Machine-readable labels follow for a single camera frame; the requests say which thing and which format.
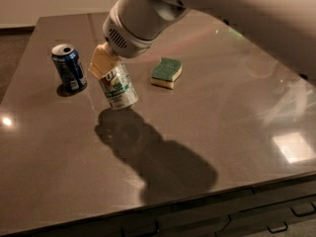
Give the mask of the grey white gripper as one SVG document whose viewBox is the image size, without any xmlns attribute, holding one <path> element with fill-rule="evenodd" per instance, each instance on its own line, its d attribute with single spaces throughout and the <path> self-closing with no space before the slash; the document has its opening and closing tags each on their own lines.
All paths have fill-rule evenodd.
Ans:
<svg viewBox="0 0 316 237">
<path fill-rule="evenodd" d="M 157 39 L 153 26 L 155 13 L 147 2 L 118 1 L 103 24 L 107 42 L 98 44 L 89 71 L 102 79 L 121 58 L 133 58 L 145 52 Z"/>
</svg>

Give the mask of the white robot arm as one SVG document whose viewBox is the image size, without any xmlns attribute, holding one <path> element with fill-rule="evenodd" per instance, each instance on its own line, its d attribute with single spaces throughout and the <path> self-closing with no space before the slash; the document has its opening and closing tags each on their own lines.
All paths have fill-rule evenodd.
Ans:
<svg viewBox="0 0 316 237">
<path fill-rule="evenodd" d="M 103 36 L 116 54 L 134 58 L 191 10 L 225 23 L 316 83 L 316 0 L 118 0 Z"/>
</svg>

